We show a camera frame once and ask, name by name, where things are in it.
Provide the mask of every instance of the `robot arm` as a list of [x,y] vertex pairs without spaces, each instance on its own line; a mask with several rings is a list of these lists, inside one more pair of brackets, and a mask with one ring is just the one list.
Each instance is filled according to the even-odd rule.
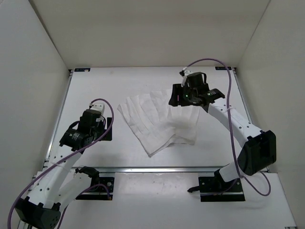
[[[206,74],[182,71],[182,84],[174,84],[169,105],[201,106],[229,130],[228,109],[230,109],[233,134],[242,151],[237,159],[240,174],[253,175],[276,161],[276,142],[272,131],[264,132],[243,118],[234,107],[226,107],[224,94],[218,89],[209,89]],[[220,183],[225,184],[236,178],[235,162],[215,172]]]
[[[57,165],[38,180],[25,199],[20,198],[15,207],[22,221],[38,229],[53,229],[60,220],[62,211],[82,191],[87,189],[92,179],[99,179],[99,172],[94,168],[83,167],[76,170],[76,176],[63,187],[62,184],[75,162],[84,151],[71,156],[61,164],[58,162],[97,140],[106,131],[103,117],[104,104],[90,105],[80,120],[71,124],[60,140],[60,148],[50,158],[48,167]],[[108,128],[111,118],[107,118]],[[112,130],[102,140],[112,140]]]

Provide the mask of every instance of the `cable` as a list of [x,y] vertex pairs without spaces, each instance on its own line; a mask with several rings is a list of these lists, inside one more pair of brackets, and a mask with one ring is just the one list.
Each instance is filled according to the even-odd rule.
[[[225,65],[224,62],[218,60],[218,59],[214,59],[214,58],[203,58],[203,59],[199,59],[197,61],[194,61],[193,63],[190,63],[189,65],[187,65],[185,68],[183,68],[183,71],[185,71],[188,67],[192,66],[193,64],[195,63],[198,63],[200,61],[215,61],[215,62],[218,62],[220,64],[222,64],[224,66],[224,68],[227,70],[228,72],[228,75],[229,75],[229,88],[228,88],[228,94],[227,94],[227,107],[230,107],[230,94],[231,94],[231,87],[232,87],[232,77],[231,77],[231,73],[230,73],[230,70],[229,68]],[[260,195],[266,197],[268,195],[270,195],[271,193],[271,185],[270,185],[270,181],[268,180],[267,176],[263,174],[263,176],[265,177],[265,179],[267,180],[267,183],[268,183],[268,186],[269,186],[269,191],[267,194],[263,194],[261,193],[260,191],[258,191],[254,185],[244,176],[241,175],[240,171],[239,171],[239,166],[238,166],[238,162],[237,162],[237,158],[236,158],[236,151],[235,151],[235,145],[234,145],[234,135],[233,135],[233,126],[232,126],[232,119],[231,119],[231,110],[228,109],[227,110],[228,112],[228,120],[229,120],[229,130],[230,130],[230,138],[231,138],[231,147],[232,147],[232,152],[233,152],[233,159],[234,159],[234,164],[235,164],[235,167],[236,167],[236,171],[237,171],[237,174],[239,176],[239,178],[245,178],[245,180],[249,183],[249,185]]]
[[[84,191],[82,191],[82,192],[80,193],[80,195],[83,194],[84,192],[87,192],[87,191],[91,190],[91,189],[94,188],[94,187],[97,187],[97,188],[98,188],[99,186],[102,186],[102,187],[106,190],[106,192],[107,192],[107,197],[108,197],[108,199],[110,199],[109,190],[108,190],[108,188],[107,188],[105,185],[103,185],[103,184],[92,185],[91,187],[89,187],[89,188],[85,189]],[[61,219],[59,220],[57,229],[60,229],[60,227],[61,227],[61,223],[62,223],[62,221],[63,221],[63,217],[65,216],[65,213],[66,213],[67,208],[68,208],[68,206],[63,210],[63,212],[62,212],[62,214],[61,214]]]
[[[96,101],[104,101],[104,102],[109,106],[109,108],[110,108],[110,110],[111,110],[112,120],[111,120],[111,123],[110,123],[110,125],[109,125],[109,128],[108,128],[108,129],[107,129],[98,139],[96,139],[94,142],[92,142],[92,143],[90,143],[89,145],[87,145],[87,146],[85,146],[85,147],[83,147],[83,148],[81,148],[81,149],[79,149],[79,150],[77,150],[77,151],[71,153],[70,155],[64,157],[63,159],[59,160],[59,161],[57,162],[57,164],[60,164],[60,163],[64,162],[65,160],[69,159],[70,157],[72,157],[72,156],[74,156],[74,155],[76,155],[76,154],[78,154],[78,153],[84,151],[86,148],[88,148],[88,147],[94,145],[95,143],[99,142],[99,141],[100,141],[100,140],[110,131],[110,129],[111,129],[111,127],[112,127],[112,124],[113,124],[113,121],[114,121],[114,111],[113,111],[113,108],[112,108],[112,106],[110,105],[110,103],[109,103],[107,100],[101,99],[101,98],[99,98],[99,99],[94,99],[91,103],[94,103],[94,102],[96,102]],[[40,178],[42,178],[44,175],[46,175],[48,172],[50,172],[50,171],[51,171],[52,169],[54,169],[56,166],[57,166],[57,165],[52,165],[51,167],[49,167],[49,168],[47,168],[46,170],[44,170],[44,171],[43,171],[41,174],[39,174],[34,180],[32,180],[32,181],[24,188],[24,190],[22,190],[22,191],[20,192],[20,194],[17,196],[17,198],[15,199],[13,205],[12,205],[11,208],[10,208],[10,212],[9,212],[9,216],[8,216],[8,221],[7,221],[8,229],[11,229],[11,217],[12,217],[12,214],[13,214],[13,212],[14,212],[14,208],[15,208],[15,206],[16,206],[18,200],[22,197],[22,195],[23,195],[24,193],[26,193],[26,191],[27,191],[36,181],[38,181]]]

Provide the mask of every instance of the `wall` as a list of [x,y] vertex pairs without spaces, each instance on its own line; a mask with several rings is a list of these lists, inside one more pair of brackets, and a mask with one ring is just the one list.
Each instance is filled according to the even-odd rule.
[[69,68],[236,66],[268,1],[31,0]]
[[277,136],[277,163],[297,225],[305,228],[305,1],[271,0],[238,76],[251,113]]
[[[27,0],[0,4],[0,228],[41,169],[69,72]],[[17,228],[14,215],[12,228]]]

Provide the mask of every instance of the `fabric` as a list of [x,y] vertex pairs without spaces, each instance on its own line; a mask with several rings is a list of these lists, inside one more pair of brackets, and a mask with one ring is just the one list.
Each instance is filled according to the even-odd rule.
[[200,108],[169,106],[171,93],[171,90],[162,90],[128,97],[118,106],[148,156],[170,144],[194,144],[196,141]]

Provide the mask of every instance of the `white wall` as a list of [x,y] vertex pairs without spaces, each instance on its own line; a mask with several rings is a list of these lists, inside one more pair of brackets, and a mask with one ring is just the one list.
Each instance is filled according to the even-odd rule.
[[277,136],[278,171],[299,227],[305,228],[305,1],[271,0],[238,76],[254,119]]
[[7,228],[14,199],[41,169],[68,76],[29,2],[4,0],[0,4],[2,229]]
[[185,66],[203,57],[236,66],[269,0],[31,1],[73,68]]

